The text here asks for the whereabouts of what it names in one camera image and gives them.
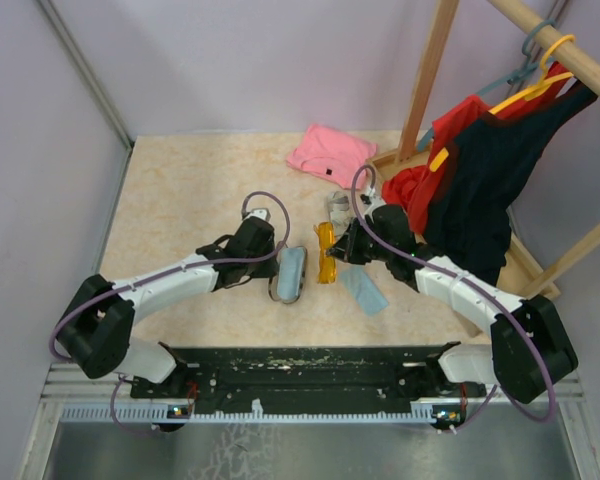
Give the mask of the map print glasses case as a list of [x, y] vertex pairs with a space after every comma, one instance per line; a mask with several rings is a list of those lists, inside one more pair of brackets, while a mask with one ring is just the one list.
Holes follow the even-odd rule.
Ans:
[[334, 191], [325, 200], [329, 221], [336, 236], [343, 235], [351, 222], [351, 207], [348, 195], [343, 191]]

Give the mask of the light blue cloth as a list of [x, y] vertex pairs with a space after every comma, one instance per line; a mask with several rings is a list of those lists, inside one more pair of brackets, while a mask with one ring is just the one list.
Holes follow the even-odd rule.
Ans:
[[304, 258], [301, 247], [281, 251], [276, 291], [282, 301], [289, 302], [298, 297]]
[[366, 315], [374, 316], [389, 306], [386, 297], [361, 266], [354, 265], [344, 271], [340, 281]]

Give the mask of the orange sunglasses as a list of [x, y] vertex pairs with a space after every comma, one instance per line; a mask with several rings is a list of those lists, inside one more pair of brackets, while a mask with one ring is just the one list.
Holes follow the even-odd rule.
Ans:
[[317, 282], [321, 285], [333, 284], [337, 279], [336, 260], [328, 255], [335, 244], [335, 233], [331, 222], [322, 222], [314, 226], [319, 244], [319, 272]]

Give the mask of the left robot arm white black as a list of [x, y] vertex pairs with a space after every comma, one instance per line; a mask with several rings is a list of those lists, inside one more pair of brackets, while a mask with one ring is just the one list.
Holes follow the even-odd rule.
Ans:
[[90, 379], [110, 373], [140, 377], [164, 395], [181, 394], [188, 373], [170, 348], [132, 336], [133, 325], [196, 295], [276, 273], [274, 227], [247, 216], [233, 235], [200, 247], [183, 260], [143, 276], [110, 282], [87, 278], [52, 333], [67, 359]]

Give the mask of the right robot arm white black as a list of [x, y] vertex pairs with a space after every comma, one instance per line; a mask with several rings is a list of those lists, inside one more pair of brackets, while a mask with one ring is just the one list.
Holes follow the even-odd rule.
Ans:
[[496, 384], [529, 404], [578, 366], [551, 300], [543, 295], [525, 299], [460, 268], [417, 241], [397, 205], [353, 219], [326, 253], [352, 265], [384, 263], [397, 281], [443, 302], [488, 336], [487, 345], [457, 344], [438, 356], [426, 372], [428, 387], [438, 395], [450, 395], [465, 382]]

